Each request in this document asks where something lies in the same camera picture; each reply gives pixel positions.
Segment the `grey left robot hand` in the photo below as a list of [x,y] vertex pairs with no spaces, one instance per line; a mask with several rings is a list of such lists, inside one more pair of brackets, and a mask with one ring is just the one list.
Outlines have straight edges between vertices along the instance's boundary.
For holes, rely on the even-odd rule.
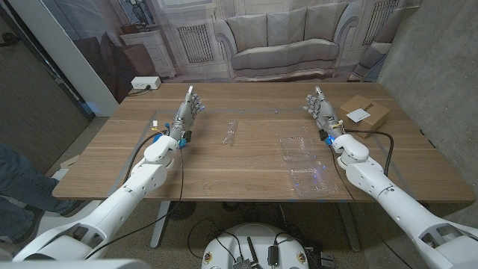
[[193,92],[193,85],[190,85],[183,103],[173,118],[169,136],[175,140],[182,139],[183,134],[192,129],[197,114],[204,108],[198,94]]

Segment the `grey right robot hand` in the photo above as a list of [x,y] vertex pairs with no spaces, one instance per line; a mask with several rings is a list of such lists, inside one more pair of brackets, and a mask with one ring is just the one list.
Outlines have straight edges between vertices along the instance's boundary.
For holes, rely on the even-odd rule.
[[305,100],[303,109],[312,115],[319,130],[323,130],[333,140],[343,134],[342,123],[319,86],[315,87],[315,94],[307,95]]

